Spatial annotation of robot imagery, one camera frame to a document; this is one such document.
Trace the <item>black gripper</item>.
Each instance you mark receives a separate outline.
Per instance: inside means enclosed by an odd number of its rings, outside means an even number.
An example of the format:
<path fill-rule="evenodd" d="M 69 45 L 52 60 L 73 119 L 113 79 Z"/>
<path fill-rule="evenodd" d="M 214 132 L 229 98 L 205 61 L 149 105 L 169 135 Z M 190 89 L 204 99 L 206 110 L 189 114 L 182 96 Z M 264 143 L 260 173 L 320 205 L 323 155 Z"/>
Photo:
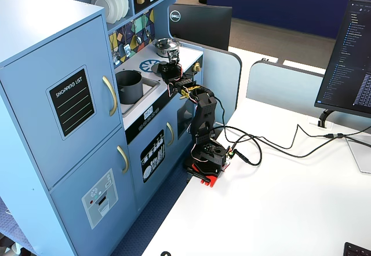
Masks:
<path fill-rule="evenodd" d="M 179 60 L 170 60 L 169 63 L 161 61 L 158 63 L 158 72 L 165 83 L 174 82 L 183 76 Z"/>

